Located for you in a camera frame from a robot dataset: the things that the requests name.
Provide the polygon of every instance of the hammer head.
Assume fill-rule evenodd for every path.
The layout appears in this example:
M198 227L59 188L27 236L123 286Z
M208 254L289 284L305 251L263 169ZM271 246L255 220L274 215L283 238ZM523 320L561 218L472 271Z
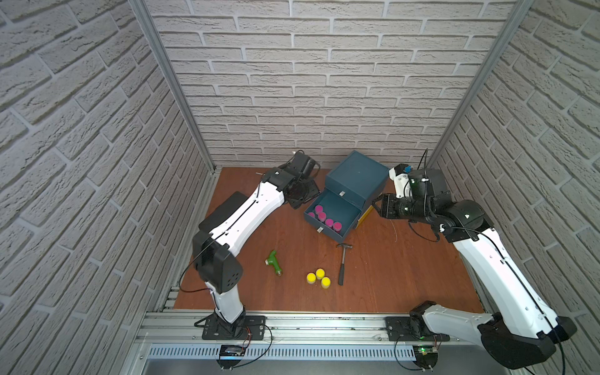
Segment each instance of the hammer head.
M340 246L341 246L341 247L342 247L342 249L344 249L344 250L352 248L352 245L349 245L349 244L347 244L347 243L345 243L345 242L342 242L341 244L338 244L336 247L340 247Z

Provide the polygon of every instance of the green toy drill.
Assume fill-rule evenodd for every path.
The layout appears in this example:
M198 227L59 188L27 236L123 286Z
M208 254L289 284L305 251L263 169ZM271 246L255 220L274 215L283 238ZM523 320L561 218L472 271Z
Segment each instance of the green toy drill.
M273 265L273 267L275 268L275 274L277 276L281 276L281 274L283 273L283 271L279 267L279 263L277 263L277 258L275 257L275 254L277 254L277 251L273 250L269 254L269 257L267 259L265 259L265 264L266 265Z

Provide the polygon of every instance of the blue box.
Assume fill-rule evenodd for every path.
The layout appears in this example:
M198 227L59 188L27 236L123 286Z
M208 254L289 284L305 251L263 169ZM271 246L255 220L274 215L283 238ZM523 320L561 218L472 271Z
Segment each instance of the blue box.
M304 211L304 219L315 228L337 241L343 242L358 219L385 187L389 169L377 161L352 151L336 168L325 176L325 189ZM339 221L342 230L337 233L308 213L323 206L328 218Z

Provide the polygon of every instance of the wooden surface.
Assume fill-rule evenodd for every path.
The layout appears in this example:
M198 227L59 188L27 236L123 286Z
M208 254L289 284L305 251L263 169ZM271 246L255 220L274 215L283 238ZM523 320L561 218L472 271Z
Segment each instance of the wooden surface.
M250 195L266 168L224 168L208 212L211 213L234 191ZM316 178L325 185L323 170ZM388 181L386 192L393 192ZM346 238L354 246L346 252L344 285L339 286L341 248L317 233L303 218L310 203L297 210L284 205L275 210L250 236L238 260L244 268L239 295L247 310L333 311L340 313L407 313L425 300L449 308L482 312L481 303L456 249L442 237L433 243L412 233L406 221L383 219L372 211ZM424 224L413 227L434 238ZM271 250L283 270L278 277L265 265ZM306 274L323 268L331 279L327 290L309 285ZM182 286L205 287L197 271L190 268ZM179 293L175 308L212 309L208 291Z

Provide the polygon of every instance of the yellow cup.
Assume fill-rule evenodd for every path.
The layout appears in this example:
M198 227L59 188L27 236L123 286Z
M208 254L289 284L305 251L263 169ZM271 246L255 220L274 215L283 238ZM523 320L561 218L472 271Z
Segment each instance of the yellow cup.
M306 281L308 284L314 284L314 282L317 281L317 277L314 273L311 272L308 275L306 275Z
M327 289L327 288L329 288L330 285L331 285L331 280L329 279L329 277L323 277L323 279L321 280L321 288Z

